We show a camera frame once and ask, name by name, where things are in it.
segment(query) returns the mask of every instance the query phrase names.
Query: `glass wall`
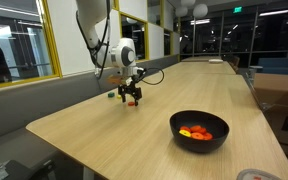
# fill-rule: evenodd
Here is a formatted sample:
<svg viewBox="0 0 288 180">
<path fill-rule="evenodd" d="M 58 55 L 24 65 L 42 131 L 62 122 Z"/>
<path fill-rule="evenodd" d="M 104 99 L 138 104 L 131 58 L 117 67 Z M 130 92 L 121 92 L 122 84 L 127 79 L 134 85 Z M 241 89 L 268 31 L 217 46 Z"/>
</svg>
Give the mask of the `glass wall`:
<svg viewBox="0 0 288 180">
<path fill-rule="evenodd" d="M 15 7 L 3 6 L 4 10 L 0 10 L 5 11 L 0 16 L 0 83 L 14 83 L 56 73 L 49 56 L 38 6 L 35 1 L 29 7 L 26 5 L 23 2 L 14 5 L 23 9 L 17 9 L 16 16 L 7 13 Z"/>
<path fill-rule="evenodd" d="M 146 59 L 145 23 L 124 15 L 121 15 L 121 20 L 122 37 L 133 39 L 137 60 Z"/>
<path fill-rule="evenodd" d="M 288 1 L 211 12 L 195 20 L 181 18 L 181 59 L 231 55 L 239 67 L 257 65 L 261 57 L 288 57 Z"/>
<path fill-rule="evenodd" d="M 191 21 L 193 18 L 181 21 L 181 37 L 180 37 L 180 54 L 183 57 L 192 56 L 193 52 L 193 26 Z"/>
<path fill-rule="evenodd" d="M 195 20 L 194 53 L 212 54 L 220 49 L 222 17 Z"/>
</svg>

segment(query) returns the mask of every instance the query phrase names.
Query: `gray cushion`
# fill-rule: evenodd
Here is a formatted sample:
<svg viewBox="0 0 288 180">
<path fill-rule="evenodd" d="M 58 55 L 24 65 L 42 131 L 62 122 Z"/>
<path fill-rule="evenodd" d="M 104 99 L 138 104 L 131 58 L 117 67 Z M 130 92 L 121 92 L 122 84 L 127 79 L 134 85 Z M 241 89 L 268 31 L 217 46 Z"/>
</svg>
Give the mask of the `gray cushion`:
<svg viewBox="0 0 288 180">
<path fill-rule="evenodd" d="M 16 160 L 34 169 L 56 153 L 56 148 L 25 128 L 0 137 L 0 163 Z"/>
<path fill-rule="evenodd" d="M 0 136 L 100 94 L 93 73 L 0 92 Z"/>
</svg>

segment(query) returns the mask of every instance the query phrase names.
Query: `wall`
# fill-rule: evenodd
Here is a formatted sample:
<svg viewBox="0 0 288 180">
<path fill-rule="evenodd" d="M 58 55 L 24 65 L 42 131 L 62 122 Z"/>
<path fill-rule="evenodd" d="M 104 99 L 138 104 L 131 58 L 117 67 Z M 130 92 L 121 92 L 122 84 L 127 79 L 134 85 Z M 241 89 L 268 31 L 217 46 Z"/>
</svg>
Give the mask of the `wall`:
<svg viewBox="0 0 288 180">
<path fill-rule="evenodd" d="M 160 26 L 148 23 L 148 41 L 150 59 L 164 56 L 164 30 Z"/>
<path fill-rule="evenodd" d="M 119 0 L 120 11 L 147 21 L 147 0 Z"/>
<path fill-rule="evenodd" d="M 75 1 L 47 2 L 63 75 L 94 69 L 75 19 Z"/>
<path fill-rule="evenodd" d="M 164 28 L 173 30 L 173 6 L 167 1 L 164 1 Z"/>
</svg>

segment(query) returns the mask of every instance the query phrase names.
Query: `white robotic arm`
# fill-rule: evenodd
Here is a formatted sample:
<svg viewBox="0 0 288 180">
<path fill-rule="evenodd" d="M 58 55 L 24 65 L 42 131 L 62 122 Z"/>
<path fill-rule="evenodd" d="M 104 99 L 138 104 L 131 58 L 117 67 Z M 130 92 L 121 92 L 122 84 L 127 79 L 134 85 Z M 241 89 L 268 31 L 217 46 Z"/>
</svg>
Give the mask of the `white robotic arm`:
<svg viewBox="0 0 288 180">
<path fill-rule="evenodd" d="M 95 25 L 107 18 L 104 35 L 110 31 L 109 12 L 112 9 L 112 0 L 76 0 L 76 19 L 83 35 L 84 41 L 90 51 L 92 61 L 96 66 L 95 75 L 101 77 L 99 68 L 118 67 L 120 68 L 121 81 L 119 84 L 119 94 L 125 102 L 125 93 L 131 94 L 137 100 L 142 97 L 141 89 L 135 87 L 135 76 L 143 76 L 145 70 L 136 67 L 135 47 L 132 39 L 122 38 L 115 46 L 109 45 L 110 32 L 108 32 L 108 44 L 98 38 Z"/>
</svg>

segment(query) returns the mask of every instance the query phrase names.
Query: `black cable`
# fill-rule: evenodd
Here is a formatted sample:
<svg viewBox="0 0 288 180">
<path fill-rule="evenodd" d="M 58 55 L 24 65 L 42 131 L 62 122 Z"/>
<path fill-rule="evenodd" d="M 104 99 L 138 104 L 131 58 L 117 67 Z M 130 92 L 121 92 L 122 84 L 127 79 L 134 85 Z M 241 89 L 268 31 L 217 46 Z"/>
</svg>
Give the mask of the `black cable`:
<svg viewBox="0 0 288 180">
<path fill-rule="evenodd" d="M 149 83 L 149 82 L 143 80 L 145 78 L 145 76 L 144 76 L 142 79 L 140 79 L 140 81 L 143 81 L 144 83 L 149 84 L 149 85 L 158 85 L 158 84 L 160 84 L 164 80 L 164 71 L 162 69 L 160 69 L 160 68 L 148 68 L 147 71 L 149 71 L 151 69 L 157 69 L 157 70 L 161 71 L 162 79 L 159 82 L 157 82 L 157 83 Z"/>
<path fill-rule="evenodd" d="M 104 30 L 101 46 L 104 43 L 104 39 L 105 39 L 105 36 L 106 36 L 106 33 L 107 33 L 108 23 L 110 21 L 110 8 L 111 8 L 110 0 L 106 0 L 106 24 L 105 24 L 105 30 Z M 102 64 L 102 67 L 101 67 L 100 75 L 99 75 L 99 77 L 97 77 L 97 79 L 101 79 L 101 77 L 102 77 L 102 74 L 103 74 L 103 71 L 104 71 L 104 66 L 105 66 L 105 63 L 106 63 L 106 58 L 107 58 L 107 53 L 108 53 L 109 46 L 110 46 L 110 41 L 109 41 L 109 38 L 107 38 L 104 60 L 103 60 L 103 64 Z"/>
</svg>

